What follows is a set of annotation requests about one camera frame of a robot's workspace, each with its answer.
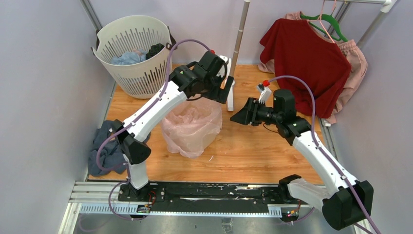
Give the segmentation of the pink plastic trash bag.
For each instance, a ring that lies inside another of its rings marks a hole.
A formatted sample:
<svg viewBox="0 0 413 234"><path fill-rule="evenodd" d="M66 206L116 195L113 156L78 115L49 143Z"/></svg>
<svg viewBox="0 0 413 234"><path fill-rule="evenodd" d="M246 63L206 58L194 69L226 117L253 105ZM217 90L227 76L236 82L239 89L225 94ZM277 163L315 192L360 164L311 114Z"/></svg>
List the pink plastic trash bag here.
<svg viewBox="0 0 413 234"><path fill-rule="evenodd" d="M167 150L197 158L215 140L223 124L221 104L206 98L185 101L161 120Z"/></svg>

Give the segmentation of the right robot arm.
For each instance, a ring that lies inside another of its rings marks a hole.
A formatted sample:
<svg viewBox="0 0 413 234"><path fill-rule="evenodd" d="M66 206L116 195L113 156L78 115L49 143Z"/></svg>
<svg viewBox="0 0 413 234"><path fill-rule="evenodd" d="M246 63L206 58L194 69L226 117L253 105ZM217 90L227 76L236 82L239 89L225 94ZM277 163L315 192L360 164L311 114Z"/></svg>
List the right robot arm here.
<svg viewBox="0 0 413 234"><path fill-rule="evenodd" d="M257 98L248 98L230 121L251 126L276 125L279 135L307 159L322 179L325 188L308 183L298 175L281 179L278 197L283 203L295 199L306 202L320 210L327 223L338 231L371 214L372 185L366 180L359 181L325 149L317 134L311 131L310 123L297 115L291 91L274 91L273 107L267 107Z"/></svg>

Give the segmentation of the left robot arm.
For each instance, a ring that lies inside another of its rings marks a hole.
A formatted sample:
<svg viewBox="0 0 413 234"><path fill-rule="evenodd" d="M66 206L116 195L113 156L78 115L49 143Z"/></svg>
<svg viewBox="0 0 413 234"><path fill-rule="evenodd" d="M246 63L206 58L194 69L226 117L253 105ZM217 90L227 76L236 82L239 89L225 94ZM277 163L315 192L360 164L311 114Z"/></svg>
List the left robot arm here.
<svg viewBox="0 0 413 234"><path fill-rule="evenodd" d="M145 140L153 128L175 107L190 98L206 98L226 104L234 78L228 74L232 59L206 51L199 61L176 67L165 84L146 104L124 121L115 120L115 140L127 163L131 196L149 196L146 160L151 154Z"/></svg>

